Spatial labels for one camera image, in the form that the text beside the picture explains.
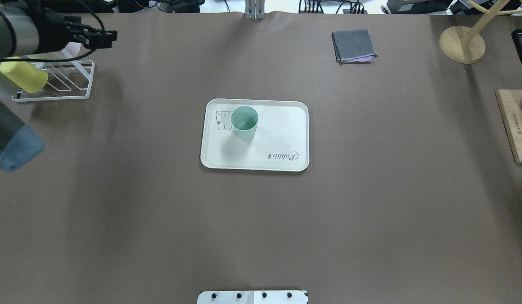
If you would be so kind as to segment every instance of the black frame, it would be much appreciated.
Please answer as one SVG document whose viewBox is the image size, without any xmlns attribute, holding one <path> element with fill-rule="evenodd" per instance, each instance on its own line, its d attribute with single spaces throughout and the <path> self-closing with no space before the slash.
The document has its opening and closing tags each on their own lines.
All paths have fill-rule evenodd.
<svg viewBox="0 0 522 304">
<path fill-rule="evenodd" d="M 518 53 L 518 57 L 520 58 L 520 63 L 522 63 L 522 44 L 520 44 L 518 35 L 522 35 L 522 30 L 514 30 L 511 33 L 512 41 L 514 42 L 514 47 L 516 48 L 516 52 Z"/>
</svg>

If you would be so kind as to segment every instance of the tabletop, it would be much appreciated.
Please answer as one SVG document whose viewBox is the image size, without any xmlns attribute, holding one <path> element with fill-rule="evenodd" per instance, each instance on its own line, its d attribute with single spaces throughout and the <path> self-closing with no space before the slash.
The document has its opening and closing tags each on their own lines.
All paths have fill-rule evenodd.
<svg viewBox="0 0 522 304">
<path fill-rule="evenodd" d="M 476 17 L 102 19 L 118 41 L 88 100 L 8 103 L 47 147 L 0 171 L 0 303 L 522 303 L 522 164 L 495 96 L 522 89 L 522 17 L 487 25 L 473 65 L 438 38 Z M 362 28 L 375 62 L 338 64 L 331 33 Z M 306 104 L 309 167 L 204 167 L 214 98 Z"/>
</svg>

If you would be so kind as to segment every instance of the mint green cup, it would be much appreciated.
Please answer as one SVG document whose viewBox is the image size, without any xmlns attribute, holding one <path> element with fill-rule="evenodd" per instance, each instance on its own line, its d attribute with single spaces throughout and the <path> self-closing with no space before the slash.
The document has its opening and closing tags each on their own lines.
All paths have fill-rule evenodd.
<svg viewBox="0 0 522 304">
<path fill-rule="evenodd" d="M 256 134 L 259 114 L 251 106 L 239 106 L 231 114 L 231 125 L 235 134 L 249 140 Z"/>
</svg>

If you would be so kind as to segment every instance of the metal hinge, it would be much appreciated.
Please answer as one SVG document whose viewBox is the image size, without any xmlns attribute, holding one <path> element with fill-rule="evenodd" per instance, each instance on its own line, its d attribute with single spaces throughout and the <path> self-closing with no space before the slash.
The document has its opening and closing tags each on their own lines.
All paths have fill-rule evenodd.
<svg viewBox="0 0 522 304">
<path fill-rule="evenodd" d="M 265 19 L 265 0 L 246 0 L 246 19 Z"/>
</svg>

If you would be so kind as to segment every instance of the yellow cup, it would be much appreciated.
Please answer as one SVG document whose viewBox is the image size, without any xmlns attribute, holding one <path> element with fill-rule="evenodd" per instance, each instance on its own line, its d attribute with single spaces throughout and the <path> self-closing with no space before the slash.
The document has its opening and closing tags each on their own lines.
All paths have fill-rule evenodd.
<svg viewBox="0 0 522 304">
<path fill-rule="evenodd" d="M 36 69 L 26 61 L 3 62 L 0 64 L 0 72 L 29 94 L 43 89 L 49 79 L 47 72 Z"/>
</svg>

